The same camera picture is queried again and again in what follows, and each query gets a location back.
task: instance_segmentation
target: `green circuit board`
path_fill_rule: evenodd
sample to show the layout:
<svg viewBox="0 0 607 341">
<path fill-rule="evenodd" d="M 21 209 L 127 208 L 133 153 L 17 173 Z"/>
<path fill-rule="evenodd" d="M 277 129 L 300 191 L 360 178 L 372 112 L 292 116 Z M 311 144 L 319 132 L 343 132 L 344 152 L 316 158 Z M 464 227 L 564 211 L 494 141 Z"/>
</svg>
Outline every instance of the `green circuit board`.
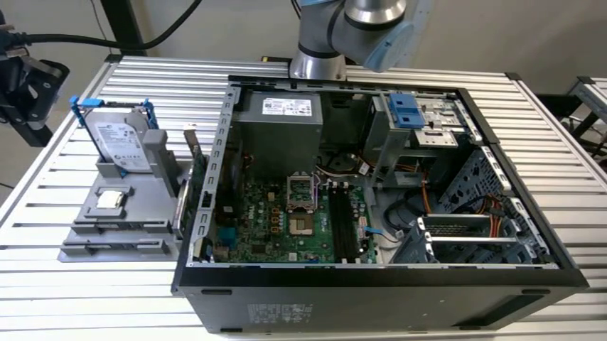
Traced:
<svg viewBox="0 0 607 341">
<path fill-rule="evenodd" d="M 358 236 L 359 215 L 370 221 L 363 191 L 350 191 L 352 233 Z M 236 227 L 231 263 L 335 263 L 327 187 L 319 187 L 313 214 L 287 212 L 287 182 L 249 180 L 244 185 L 243 217 Z M 360 254 L 363 263 L 375 263 L 375 250 Z"/>
</svg>

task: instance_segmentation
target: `silver metal cylinder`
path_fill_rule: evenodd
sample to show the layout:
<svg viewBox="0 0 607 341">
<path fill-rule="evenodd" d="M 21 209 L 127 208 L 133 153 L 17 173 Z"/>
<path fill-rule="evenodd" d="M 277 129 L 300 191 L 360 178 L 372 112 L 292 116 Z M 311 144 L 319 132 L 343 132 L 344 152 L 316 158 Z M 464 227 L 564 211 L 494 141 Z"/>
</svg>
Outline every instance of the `silver metal cylinder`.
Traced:
<svg viewBox="0 0 607 341">
<path fill-rule="evenodd" d="M 345 80 L 345 58 L 316 58 L 300 50 L 291 61 L 291 78 L 305 80 Z"/>
<path fill-rule="evenodd" d="M 344 11 L 352 20 L 379 25 L 398 19 L 406 7 L 406 0 L 345 0 Z"/>
</svg>

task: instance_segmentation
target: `ram slot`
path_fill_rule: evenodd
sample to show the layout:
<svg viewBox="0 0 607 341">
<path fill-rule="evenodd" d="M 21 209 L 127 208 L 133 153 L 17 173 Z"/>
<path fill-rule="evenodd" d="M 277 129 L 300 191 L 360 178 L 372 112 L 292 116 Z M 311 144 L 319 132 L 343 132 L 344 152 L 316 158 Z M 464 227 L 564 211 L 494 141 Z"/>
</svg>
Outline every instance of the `ram slot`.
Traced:
<svg viewBox="0 0 607 341">
<path fill-rule="evenodd" d="M 348 263 L 354 263 L 358 257 L 356 235 L 347 188 L 329 188 L 329 214 L 336 262 L 345 259 Z"/>
</svg>

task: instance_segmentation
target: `small chip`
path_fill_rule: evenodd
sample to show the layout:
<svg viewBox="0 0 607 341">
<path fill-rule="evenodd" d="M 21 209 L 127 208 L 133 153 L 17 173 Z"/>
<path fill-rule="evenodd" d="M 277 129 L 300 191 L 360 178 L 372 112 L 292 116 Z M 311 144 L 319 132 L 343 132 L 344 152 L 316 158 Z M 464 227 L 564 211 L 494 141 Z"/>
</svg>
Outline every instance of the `small chip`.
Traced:
<svg viewBox="0 0 607 341">
<path fill-rule="evenodd" d="M 265 253 L 265 245 L 251 245 L 251 253 L 253 254 L 264 254 Z"/>
</svg>

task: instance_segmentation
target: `white wall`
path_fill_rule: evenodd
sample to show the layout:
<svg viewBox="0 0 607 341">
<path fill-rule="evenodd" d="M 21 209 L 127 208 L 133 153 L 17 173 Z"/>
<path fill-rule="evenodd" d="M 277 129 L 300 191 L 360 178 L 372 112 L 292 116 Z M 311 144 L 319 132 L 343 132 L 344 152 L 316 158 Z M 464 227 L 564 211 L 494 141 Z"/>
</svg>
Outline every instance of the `white wall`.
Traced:
<svg viewBox="0 0 607 341">
<path fill-rule="evenodd" d="M 191 3 L 133 2 L 145 40 Z M 538 92 L 567 91 L 578 75 L 607 75 L 606 0 L 434 2 L 412 67 L 518 72 Z M 288 0 L 204 0 L 151 55 L 259 60 L 263 55 L 292 57 L 296 44 Z"/>
<path fill-rule="evenodd" d="M 435 0 L 414 67 L 518 72 L 536 92 L 607 76 L 607 1 Z"/>
<path fill-rule="evenodd" d="M 113 39 L 105 14 L 96 1 L 100 22 L 107 37 Z M 89 0 L 0 0 L 7 23 L 17 32 L 65 33 L 101 38 L 93 8 Z M 61 98 L 55 109 L 67 110 L 67 101 L 73 94 L 81 94 L 103 64 L 109 51 L 107 48 L 69 43 L 33 44 L 29 53 L 36 59 L 48 59 L 65 64 L 69 77 L 61 88 Z"/>
<path fill-rule="evenodd" d="M 172 24 L 191 0 L 132 0 L 143 40 Z M 173 36 L 149 55 L 175 58 L 260 60 L 291 58 L 299 20 L 288 0 L 204 0 Z"/>
</svg>

